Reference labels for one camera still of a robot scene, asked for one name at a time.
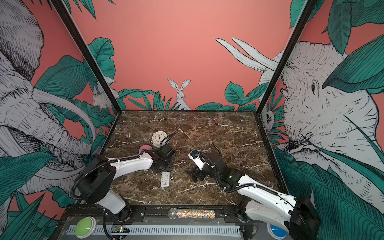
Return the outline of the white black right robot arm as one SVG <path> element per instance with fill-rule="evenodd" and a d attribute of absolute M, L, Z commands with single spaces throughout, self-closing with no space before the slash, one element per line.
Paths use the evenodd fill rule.
<path fill-rule="evenodd" d="M 310 198 L 275 191 L 228 167 L 218 153 L 192 150 L 188 157 L 196 164 L 189 173 L 194 182 L 211 177 L 224 193 L 238 193 L 249 199 L 240 211 L 249 219 L 278 227 L 294 240 L 318 238 L 321 217 Z"/>

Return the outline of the pink white round container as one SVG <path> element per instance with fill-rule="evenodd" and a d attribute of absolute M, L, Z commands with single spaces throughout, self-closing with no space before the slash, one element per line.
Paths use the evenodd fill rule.
<path fill-rule="evenodd" d="M 153 150 L 152 146 L 150 145 L 142 145 L 139 149 L 139 154 L 142 155 L 145 151 Z"/>

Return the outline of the white remote control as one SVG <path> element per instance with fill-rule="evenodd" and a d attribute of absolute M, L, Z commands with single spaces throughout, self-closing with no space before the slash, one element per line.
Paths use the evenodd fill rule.
<path fill-rule="evenodd" d="M 170 172 L 163 172 L 161 175 L 161 188 L 166 188 L 170 186 Z"/>

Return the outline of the black frame post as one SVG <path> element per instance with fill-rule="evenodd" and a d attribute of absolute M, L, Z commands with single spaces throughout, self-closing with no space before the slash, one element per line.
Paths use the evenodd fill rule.
<path fill-rule="evenodd" d="M 67 7 L 63 3 L 63 1 L 57 1 L 53 0 L 51 1 L 53 7 L 55 8 L 56 12 L 58 13 L 59 17 L 61 18 L 62 22 L 66 26 L 68 32 L 70 33 L 71 37 L 73 38 L 74 42 L 76 43 L 77 47 L 79 48 L 80 52 L 82 53 L 83 57 L 85 58 L 87 64 L 89 65 L 91 72 L 95 75 L 96 79 L 102 86 L 103 90 L 105 91 L 107 97 L 111 101 L 113 107 L 116 109 L 118 115 L 122 113 L 122 109 L 120 108 L 119 103 L 117 102 L 116 98 L 114 97 L 109 85 L 107 84 L 104 75 L 99 68 L 95 58 L 93 57 L 92 53 L 90 52 L 90 49 L 88 45 L 86 44 L 83 36 L 79 32 L 79 29 L 77 28 L 76 24 L 74 23 Z"/>
<path fill-rule="evenodd" d="M 281 56 L 281 59 L 278 63 L 278 66 L 276 68 L 276 70 L 274 70 L 274 74 L 272 76 L 272 79 L 271 81 L 269 82 L 269 85 L 266 89 L 266 92 L 262 98 L 262 101 L 256 111 L 256 115 L 257 116 L 260 116 L 261 113 L 262 113 L 262 110 L 264 109 L 266 103 L 267 103 L 267 100 L 269 98 L 269 96 L 271 95 L 277 81 L 280 79 L 280 76 L 295 48 L 295 45 L 296 43 L 298 42 L 302 32 L 303 32 L 303 29 L 305 28 L 307 22 L 308 22 L 308 19 L 310 17 L 310 15 L 312 14 L 315 6 L 316 6 L 316 3 L 317 1 L 315 0 L 308 0 L 305 2 L 305 5 L 304 5 L 304 8 L 302 9 L 302 12 L 300 14 L 300 17 L 294 27 L 294 30 L 291 34 L 291 37 L 286 45 L 286 48 L 284 49 L 284 52 Z"/>

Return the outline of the green push button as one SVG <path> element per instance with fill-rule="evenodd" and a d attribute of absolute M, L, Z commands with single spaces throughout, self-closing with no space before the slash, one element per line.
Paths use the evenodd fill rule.
<path fill-rule="evenodd" d="M 94 233 L 96 226 L 97 221 L 94 217 L 83 218 L 75 227 L 75 235 L 79 239 L 85 239 Z"/>

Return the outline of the black left frame post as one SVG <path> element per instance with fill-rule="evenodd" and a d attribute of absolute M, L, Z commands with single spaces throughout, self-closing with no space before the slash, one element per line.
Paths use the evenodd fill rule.
<path fill-rule="evenodd" d="M 113 107 L 116 109 L 118 115 L 122 113 L 122 109 L 120 108 L 119 103 L 117 102 L 116 98 L 114 97 L 109 85 L 107 84 L 104 75 L 99 68 L 95 58 L 93 57 L 92 53 L 90 52 L 90 49 L 88 45 L 86 44 L 83 36 L 79 32 L 79 29 L 77 28 L 76 24 L 74 23 L 67 7 L 63 3 L 63 1 L 57 1 L 53 0 L 51 1 L 53 7 L 55 8 L 56 12 L 58 13 L 59 17 L 61 18 L 62 22 L 66 26 L 68 32 L 70 33 L 71 37 L 73 38 L 74 42 L 76 43 L 77 47 L 79 48 L 80 52 L 82 53 L 83 57 L 85 58 L 87 64 L 89 65 L 91 72 L 95 75 L 96 79 L 102 86 L 103 90 L 105 91 L 107 97 L 111 101 Z"/>

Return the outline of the blue push button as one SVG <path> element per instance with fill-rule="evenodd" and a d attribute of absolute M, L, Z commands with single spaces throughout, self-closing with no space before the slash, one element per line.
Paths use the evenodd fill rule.
<path fill-rule="evenodd" d="M 279 227 L 267 224 L 267 232 L 275 240 L 283 240 L 287 236 L 287 232 Z"/>

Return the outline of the black right frame post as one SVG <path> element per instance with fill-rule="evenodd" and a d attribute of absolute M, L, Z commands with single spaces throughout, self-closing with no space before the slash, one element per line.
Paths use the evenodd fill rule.
<path fill-rule="evenodd" d="M 298 42 L 302 32 L 303 32 L 303 29 L 305 28 L 307 22 L 308 22 L 308 19 L 310 17 L 310 15 L 312 14 L 315 6 L 316 6 L 316 3 L 317 1 L 315 0 L 308 0 L 305 2 L 305 5 L 304 5 L 304 8 L 302 9 L 302 12 L 300 14 L 300 17 L 294 27 L 294 30 L 291 34 L 291 37 L 286 45 L 286 48 L 284 49 L 284 52 L 281 56 L 281 59 L 278 63 L 278 66 L 276 68 L 276 70 L 274 70 L 274 74 L 272 76 L 272 79 L 271 81 L 269 82 L 269 85 L 266 89 L 266 92 L 262 98 L 262 101 L 256 111 L 256 115 L 257 116 L 260 116 L 261 113 L 262 113 L 262 110 L 264 109 L 266 103 L 267 103 L 267 100 L 269 98 L 269 96 L 271 95 L 277 81 L 280 79 L 280 76 L 295 48 L 295 45 L 296 43 Z"/>

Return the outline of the white round alarm clock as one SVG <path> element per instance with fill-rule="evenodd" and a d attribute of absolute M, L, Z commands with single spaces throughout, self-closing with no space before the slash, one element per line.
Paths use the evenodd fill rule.
<path fill-rule="evenodd" d="M 164 131 L 157 131 L 152 135 L 152 144 L 155 148 L 159 148 L 162 140 L 167 137 L 167 133 Z"/>

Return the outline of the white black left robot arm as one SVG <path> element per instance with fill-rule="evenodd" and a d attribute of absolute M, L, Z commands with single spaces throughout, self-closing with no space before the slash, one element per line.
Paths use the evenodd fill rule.
<path fill-rule="evenodd" d="M 169 172 L 174 154 L 175 150 L 165 144 L 159 149 L 142 150 L 138 155 L 123 158 L 97 156 L 76 178 L 70 197 L 96 204 L 122 221 L 128 219 L 132 209 L 121 195 L 111 190 L 113 181 L 137 171 Z"/>

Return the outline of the glitter tube with ball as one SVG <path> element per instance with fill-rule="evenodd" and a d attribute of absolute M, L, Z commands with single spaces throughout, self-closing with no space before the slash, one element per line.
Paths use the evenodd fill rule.
<path fill-rule="evenodd" d="M 174 219 L 214 219 L 215 210 L 171 208 L 168 211 L 168 217 L 172 220 Z"/>

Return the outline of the small green circuit board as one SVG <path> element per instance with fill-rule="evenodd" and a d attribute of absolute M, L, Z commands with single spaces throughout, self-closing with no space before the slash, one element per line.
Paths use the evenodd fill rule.
<path fill-rule="evenodd" d="M 113 235 L 124 235 L 130 233 L 131 228 L 128 225 L 113 225 L 111 228 L 111 233 Z"/>

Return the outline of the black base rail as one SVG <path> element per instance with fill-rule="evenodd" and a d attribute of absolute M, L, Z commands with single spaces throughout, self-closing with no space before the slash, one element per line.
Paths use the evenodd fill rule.
<path fill-rule="evenodd" d="M 142 223 L 144 218 L 170 220 L 224 219 L 225 223 L 248 224 L 251 219 L 235 205 L 131 205 L 131 214 L 124 223 Z"/>

